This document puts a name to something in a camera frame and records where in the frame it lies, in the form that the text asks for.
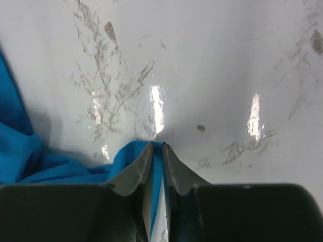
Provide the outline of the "blue t shirt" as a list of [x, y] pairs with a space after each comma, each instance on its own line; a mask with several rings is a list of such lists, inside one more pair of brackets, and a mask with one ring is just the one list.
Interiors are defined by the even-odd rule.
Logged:
[[[7, 60], [1, 58], [1, 186], [102, 184], [131, 165], [151, 142], [134, 141], [124, 146], [113, 164], [87, 168], [76, 160], [45, 152], [33, 132]], [[153, 151], [151, 228], [157, 212], [161, 183], [161, 145]]]

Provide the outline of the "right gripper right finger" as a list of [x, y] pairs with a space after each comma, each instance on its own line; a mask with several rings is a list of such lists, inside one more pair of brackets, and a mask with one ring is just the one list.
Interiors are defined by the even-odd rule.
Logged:
[[207, 182], [163, 143], [169, 241], [322, 241], [322, 214], [296, 184]]

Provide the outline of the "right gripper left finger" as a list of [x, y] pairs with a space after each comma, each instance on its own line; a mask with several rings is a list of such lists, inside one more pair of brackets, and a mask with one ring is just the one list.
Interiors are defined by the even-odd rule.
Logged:
[[102, 184], [1, 186], [1, 241], [149, 241], [153, 151]]

